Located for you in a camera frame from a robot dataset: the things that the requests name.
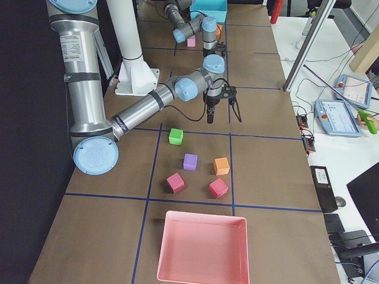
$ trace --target table surface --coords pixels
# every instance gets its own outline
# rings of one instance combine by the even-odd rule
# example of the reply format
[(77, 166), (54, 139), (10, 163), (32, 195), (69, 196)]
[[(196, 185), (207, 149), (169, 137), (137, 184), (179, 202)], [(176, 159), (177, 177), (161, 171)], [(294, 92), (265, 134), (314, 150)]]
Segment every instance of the table surface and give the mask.
[[(272, 26), (285, 77), (288, 76), (291, 70), (290, 61), (296, 59), (298, 53), (296, 45), (304, 39), (301, 32), (306, 21), (307, 19), (305, 18), (279, 17), (277, 24)], [(350, 47), (338, 30), (334, 20), (326, 20), (307, 55), (306, 65), (322, 78), (327, 79), (332, 85), (336, 83), (340, 73), (368, 80), (366, 74), (354, 73), (349, 64), (346, 64), (345, 68), (343, 68), (345, 63), (349, 63), (353, 58), (353, 54), (349, 50)], [(330, 89), (327, 88), (322, 92), (322, 88), (307, 80), (302, 82), (303, 79), (309, 79), (321, 86), (324, 85), (309, 71), (302, 69), (291, 89), (291, 99), (295, 102), (294, 104), (299, 104), (307, 112), (310, 112), (310, 105), (314, 106), (317, 98), (335, 99)], [(378, 98), (378, 94), (373, 91), (372, 97)], [(378, 112), (379, 102), (371, 100), (369, 110)], [(362, 128), (363, 136), (359, 138), (331, 136), (325, 134), (318, 120), (313, 119), (313, 114), (308, 115), (309, 121), (311, 122), (310, 128), (314, 132), (316, 148), (316, 152), (309, 155), (309, 165), (326, 166), (335, 196), (341, 196), (346, 200), (346, 206), (335, 212), (338, 213), (345, 230), (347, 232), (365, 230), (370, 235), (346, 185), (379, 162), (379, 147), (376, 147), (379, 143), (379, 135), (372, 135), (367, 129)], [(341, 282), (347, 283), (343, 268), (339, 266), (338, 270)]]
[[(138, 27), (145, 61), (160, 82), (202, 65), (197, 46), (176, 45), (172, 27), (144, 1)], [(75, 169), (30, 283), (161, 283), (156, 279), (168, 210), (245, 217), (251, 283), (339, 283), (291, 98), (265, 7), (228, 5), (221, 40), (227, 43), (225, 78), (237, 87), (243, 122), (226, 101), (214, 124), (193, 123), (165, 109), (118, 142), (112, 171), (89, 176)], [(137, 101), (109, 88), (108, 117)], [(198, 96), (174, 105), (190, 117), (203, 110)], [(181, 146), (168, 143), (184, 130)], [(182, 169), (185, 153), (198, 155), (196, 172)], [(227, 157), (230, 173), (215, 176), (213, 160)], [(170, 193), (175, 172), (186, 187)], [(221, 177), (228, 193), (214, 199), (210, 182)]]

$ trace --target white table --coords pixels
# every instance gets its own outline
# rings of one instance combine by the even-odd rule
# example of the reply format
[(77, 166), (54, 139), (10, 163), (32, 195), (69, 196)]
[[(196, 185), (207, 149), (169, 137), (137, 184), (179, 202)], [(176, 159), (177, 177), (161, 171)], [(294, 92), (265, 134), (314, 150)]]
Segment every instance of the white table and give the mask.
[[(282, 68), (285, 77), (288, 76), (292, 64), (290, 61), (295, 60), (298, 54), (299, 42), (304, 40), (301, 32), (306, 24), (306, 18), (291, 18), (291, 17), (279, 17), (277, 23), (272, 25), (275, 41), (277, 44), (278, 52), (282, 61)], [(326, 20), (320, 33), (314, 41), (306, 60), (325, 60), (332, 57), (339, 56), (350, 49), (346, 43), (344, 37), (338, 30), (338, 27), (333, 20)], [(323, 61), (323, 62), (306, 62), (309, 68), (318, 73), (322, 78), (326, 79), (332, 85), (336, 82), (341, 68), (345, 65), (347, 60), (352, 59), (352, 52), (345, 53), (343, 56)], [(338, 68), (340, 62), (343, 62), (339, 70), (333, 75)], [(368, 80), (363, 73), (354, 73), (347, 64), (343, 72), (345, 74), (353, 75), (355, 77)], [(296, 101), (294, 104), (299, 104), (304, 107), (307, 112), (311, 111), (311, 106), (306, 102), (314, 106), (314, 102), (317, 99), (334, 99), (333, 92), (326, 88), (322, 93), (322, 88), (313, 85), (309, 81), (300, 82), (308, 78), (312, 82), (323, 86), (324, 84), (312, 75), (308, 70), (303, 68), (298, 77), (296, 78), (292, 90), (291, 99)], [(296, 97), (296, 92), (299, 89), (298, 96), (306, 102)], [(373, 97), (378, 97), (376, 92), (372, 94)], [(303, 113), (302, 109), (294, 108), (295, 112), (299, 114)], [(379, 101), (371, 100), (369, 110), (378, 112)], [(335, 213), (339, 214), (345, 230), (365, 230), (370, 235), (367, 226), (365, 225), (362, 217), (360, 216), (356, 206), (346, 184), (355, 179), (361, 173), (369, 169), (371, 166), (379, 162), (379, 135), (372, 135), (367, 129), (363, 129), (363, 136), (359, 138), (349, 138), (342, 136), (331, 136), (325, 134), (322, 130), (320, 123), (317, 119), (313, 119), (313, 113), (308, 116), (309, 128), (314, 132), (315, 137), (315, 149), (316, 152), (309, 155), (308, 162), (310, 166), (326, 166), (329, 173), (330, 182), (332, 184), (333, 192), (335, 196), (341, 196), (346, 200), (346, 206), (337, 210)], [(338, 264), (339, 276), (341, 283), (347, 283), (346, 274)]]

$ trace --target light blue cap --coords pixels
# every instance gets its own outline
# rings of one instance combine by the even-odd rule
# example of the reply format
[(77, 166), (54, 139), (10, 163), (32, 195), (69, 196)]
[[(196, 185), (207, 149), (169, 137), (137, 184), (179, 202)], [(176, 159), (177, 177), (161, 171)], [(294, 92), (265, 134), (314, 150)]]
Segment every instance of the light blue cap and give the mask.
[(204, 58), (203, 67), (211, 73), (221, 74), (225, 71), (224, 58), (217, 54), (208, 55)]
[(85, 14), (92, 10), (97, 0), (49, 0), (58, 9), (71, 14)]
[(116, 143), (103, 136), (90, 137), (76, 146), (73, 152), (76, 166), (89, 175), (101, 175), (117, 163)]
[(208, 33), (213, 33), (217, 28), (217, 21), (213, 17), (205, 17), (201, 23), (201, 28), (203, 31), (207, 31)]
[(196, 98), (199, 93), (195, 82), (188, 78), (182, 78), (175, 84), (175, 92), (185, 102)]
[(183, 43), (185, 41), (184, 34), (177, 28), (172, 32), (177, 43)]

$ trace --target blue and white device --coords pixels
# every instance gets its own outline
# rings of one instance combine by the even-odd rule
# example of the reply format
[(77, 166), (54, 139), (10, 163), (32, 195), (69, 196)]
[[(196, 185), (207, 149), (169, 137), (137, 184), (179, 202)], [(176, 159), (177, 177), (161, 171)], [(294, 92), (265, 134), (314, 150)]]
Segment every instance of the blue and white device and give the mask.
[[(337, 79), (335, 89), (358, 108), (367, 109), (370, 107), (372, 83), (369, 80), (342, 74)], [(342, 99), (338, 94), (336, 94), (336, 98)]]
[(347, 102), (318, 99), (314, 109), (327, 134), (348, 137), (362, 136), (362, 131)]

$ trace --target pink bin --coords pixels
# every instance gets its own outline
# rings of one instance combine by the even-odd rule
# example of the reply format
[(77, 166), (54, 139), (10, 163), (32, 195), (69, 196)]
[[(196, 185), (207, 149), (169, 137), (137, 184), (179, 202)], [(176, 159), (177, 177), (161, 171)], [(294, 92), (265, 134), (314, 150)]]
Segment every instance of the pink bin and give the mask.
[(193, 284), (249, 284), (246, 219), (168, 211), (157, 278)]

